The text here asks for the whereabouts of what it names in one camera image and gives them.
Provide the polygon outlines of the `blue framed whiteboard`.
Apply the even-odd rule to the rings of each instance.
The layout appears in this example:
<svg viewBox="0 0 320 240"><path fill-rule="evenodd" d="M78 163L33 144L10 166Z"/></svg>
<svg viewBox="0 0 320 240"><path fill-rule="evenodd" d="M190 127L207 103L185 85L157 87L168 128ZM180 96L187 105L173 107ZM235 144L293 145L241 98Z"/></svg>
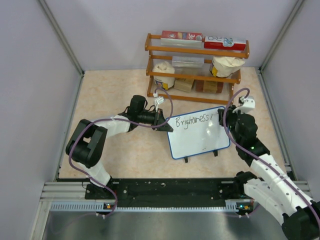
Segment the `blue framed whiteboard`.
<svg viewBox="0 0 320 240"><path fill-rule="evenodd" d="M168 124L173 131L167 133L171 157L174 160L217 152L230 146L231 141L219 123L218 106L172 116Z"/></svg>

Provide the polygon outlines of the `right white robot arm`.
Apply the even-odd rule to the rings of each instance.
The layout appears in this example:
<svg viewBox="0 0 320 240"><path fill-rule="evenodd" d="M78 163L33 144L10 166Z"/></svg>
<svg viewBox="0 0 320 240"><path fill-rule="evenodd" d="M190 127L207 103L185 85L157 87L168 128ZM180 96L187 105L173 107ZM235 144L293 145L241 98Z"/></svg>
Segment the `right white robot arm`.
<svg viewBox="0 0 320 240"><path fill-rule="evenodd" d="M231 105L218 110L218 121L238 156L253 170L234 177L234 194L248 196L261 205L276 219L287 239L319 239L320 203L304 193L277 164L257 137L255 118Z"/></svg>

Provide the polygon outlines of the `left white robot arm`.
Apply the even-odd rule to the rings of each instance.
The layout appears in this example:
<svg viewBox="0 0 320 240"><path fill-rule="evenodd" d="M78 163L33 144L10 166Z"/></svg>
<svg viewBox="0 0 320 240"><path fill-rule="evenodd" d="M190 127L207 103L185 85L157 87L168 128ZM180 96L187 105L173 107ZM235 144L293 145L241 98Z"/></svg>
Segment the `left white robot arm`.
<svg viewBox="0 0 320 240"><path fill-rule="evenodd" d="M131 132L138 126L173 132L160 108L165 98L156 93L153 96L154 105L149 109L146 109L148 102L145 97L134 95L123 112L95 121L82 119L74 130L65 148L69 165L85 174L96 185L96 192L102 198L109 198L114 191L109 183L112 177L101 162L106 139Z"/></svg>

